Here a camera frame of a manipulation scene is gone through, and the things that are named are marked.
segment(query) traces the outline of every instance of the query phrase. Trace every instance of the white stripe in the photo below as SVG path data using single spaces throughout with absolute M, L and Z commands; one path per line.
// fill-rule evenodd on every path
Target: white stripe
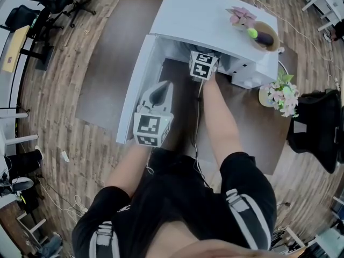
M 232 204 L 232 206 L 238 212 L 243 212 L 249 209 L 249 206 L 246 204 L 246 202 L 243 199 L 240 199 L 238 202 Z
M 90 241 L 89 257 L 97 258 L 97 233 L 94 232 Z
M 242 194 L 242 197 L 245 197 L 246 200 L 248 201 L 248 203 L 251 205 L 254 213 L 256 214 L 266 236 L 267 236 L 267 240 L 268 240 L 268 249 L 270 248 L 271 245 L 271 234 L 270 234 L 270 230 L 267 224 L 267 221 L 265 220 L 265 217 L 261 211 L 261 209 L 259 208 L 259 206 L 257 205 L 257 203 L 255 202 L 255 200 L 253 200 L 249 195 L 247 194 Z
M 233 194 L 233 193 L 238 193 L 237 189 L 234 188 L 234 189 L 227 191 L 226 195 L 228 196 L 228 195 Z
M 119 248 L 118 248 L 118 238 L 115 232 L 112 235 L 111 247 L 112 247 L 112 257 L 120 258 Z M 89 258 L 97 258 L 97 233 L 96 232 L 93 233 L 91 241 L 90 241 Z
M 246 238 L 246 241 L 247 241 L 250 249 L 257 250 L 258 249 L 257 244 L 254 241 L 251 232 L 248 230 L 244 220 L 239 215 L 239 213 L 236 212 L 236 210 L 234 208 L 232 208 L 231 206 L 229 206 L 229 207 L 230 207 L 230 209 L 231 209 L 231 211 L 232 211 L 232 213 L 236 219 L 236 222 L 238 223 L 238 225 L 241 229 L 241 232 L 243 233 L 244 237 Z
M 112 256 L 113 258 L 120 258 L 119 256 L 119 247 L 118 247 L 118 238 L 117 234 L 114 232 L 112 237 Z
M 235 200 L 237 200 L 239 198 L 240 198 L 239 195 L 233 195 L 233 196 L 227 197 L 226 200 L 227 200 L 227 202 L 229 202 L 231 204 L 232 202 L 234 202 Z

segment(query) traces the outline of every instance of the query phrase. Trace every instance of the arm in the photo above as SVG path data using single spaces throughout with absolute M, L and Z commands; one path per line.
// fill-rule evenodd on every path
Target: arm
M 150 147 L 134 144 L 105 182 L 106 187 L 118 187 L 132 197 L 144 173 Z
M 219 166 L 226 157 L 242 152 L 239 131 L 217 85 L 215 75 L 203 88 L 205 123 L 210 144 Z

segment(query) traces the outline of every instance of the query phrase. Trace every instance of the black shirt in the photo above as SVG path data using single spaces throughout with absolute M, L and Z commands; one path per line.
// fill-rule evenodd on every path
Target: black shirt
M 270 234 L 276 222 L 276 199 L 253 157 L 234 153 L 221 165 L 221 193 L 207 188 L 194 166 L 194 159 L 164 152 L 150 166 L 154 174 L 139 185 L 132 199 L 120 188 L 106 187 L 73 230 L 76 258 L 89 256 L 89 242 L 98 225 L 111 221 L 121 258 L 145 257 L 162 224 L 182 221 L 199 240 L 219 239 L 249 248 L 226 193 L 251 197 L 264 216 Z

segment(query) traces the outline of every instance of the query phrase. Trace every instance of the black cable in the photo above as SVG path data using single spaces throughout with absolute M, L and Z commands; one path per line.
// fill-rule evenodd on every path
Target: black cable
M 290 203 L 288 203 L 288 202 L 280 203 L 280 204 L 278 204 L 276 207 L 279 207 L 280 205 L 285 205 L 285 206 L 287 206 L 287 207 L 290 207 Z
M 37 175 L 36 174 L 36 178 L 39 180 L 39 178 L 43 178 L 44 179 L 44 181 L 45 181 L 45 187 L 47 188 L 47 190 L 53 190 L 61 199 L 63 199 L 65 202 L 67 202 L 72 208 L 74 208 L 77 212 L 79 212 L 79 213 L 81 213 L 82 214 L 82 212 L 80 211 L 80 210 L 78 210 L 78 209 L 76 209 L 75 207 L 73 207 L 73 205 L 70 203 L 70 202 L 68 202 L 65 198 L 63 198 L 62 196 L 61 196 L 61 194 L 60 193 L 58 193 L 48 182 L 47 182 L 47 180 L 43 177 L 43 176 L 41 176 L 41 175 Z

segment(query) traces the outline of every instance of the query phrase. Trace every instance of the desk drawer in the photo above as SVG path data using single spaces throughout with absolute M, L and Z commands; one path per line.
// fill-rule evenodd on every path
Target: desk drawer
M 142 44 L 134 71 L 125 97 L 116 142 L 125 144 L 133 135 L 133 113 L 136 111 L 142 94 L 160 78 L 165 60 L 161 40 L 154 35 L 147 35 Z

